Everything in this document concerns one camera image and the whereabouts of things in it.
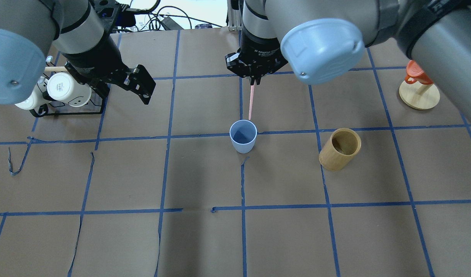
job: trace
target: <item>red cup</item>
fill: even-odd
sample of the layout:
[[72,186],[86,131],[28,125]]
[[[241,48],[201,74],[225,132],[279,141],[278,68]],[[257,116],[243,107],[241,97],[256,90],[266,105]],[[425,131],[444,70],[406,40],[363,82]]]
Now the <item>red cup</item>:
[[417,81],[424,85],[434,84],[418,63],[415,61],[409,61],[408,65],[406,65],[405,82],[411,85],[415,84]]

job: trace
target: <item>blue cap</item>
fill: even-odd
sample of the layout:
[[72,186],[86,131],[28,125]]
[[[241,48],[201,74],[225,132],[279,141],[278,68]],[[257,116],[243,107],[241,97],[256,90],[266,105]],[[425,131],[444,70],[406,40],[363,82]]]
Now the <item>blue cap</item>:
[[38,46],[0,29],[0,104],[26,100],[44,69],[45,56]]
[[343,75],[364,55],[362,33],[353,23],[337,18],[314,19],[290,30],[281,50],[297,78],[321,84]]

